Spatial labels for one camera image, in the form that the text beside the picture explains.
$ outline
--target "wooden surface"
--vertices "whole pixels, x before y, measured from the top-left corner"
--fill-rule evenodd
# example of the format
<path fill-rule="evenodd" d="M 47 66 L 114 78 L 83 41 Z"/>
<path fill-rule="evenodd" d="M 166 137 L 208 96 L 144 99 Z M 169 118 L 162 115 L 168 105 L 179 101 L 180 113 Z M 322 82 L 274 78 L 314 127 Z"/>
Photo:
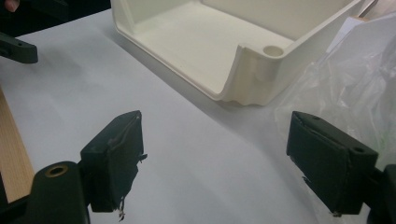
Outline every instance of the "wooden surface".
<path fill-rule="evenodd" d="M 0 172 L 9 203 L 30 193 L 34 171 L 1 88 Z"/>

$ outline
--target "crumpled plastic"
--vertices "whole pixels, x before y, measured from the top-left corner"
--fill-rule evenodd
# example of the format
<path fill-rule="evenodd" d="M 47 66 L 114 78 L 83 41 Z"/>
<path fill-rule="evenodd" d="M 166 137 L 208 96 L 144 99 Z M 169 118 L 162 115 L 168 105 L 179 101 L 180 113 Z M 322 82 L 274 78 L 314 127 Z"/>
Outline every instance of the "crumpled plastic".
<path fill-rule="evenodd" d="M 391 13 L 358 25 L 330 53 L 306 67 L 275 111 L 283 139 L 288 138 L 291 112 L 302 111 L 327 120 L 377 151 L 378 169 L 396 163 L 395 24 L 396 13 Z M 332 217 L 307 190 L 318 223 L 366 223 L 367 206 L 360 216 Z"/>

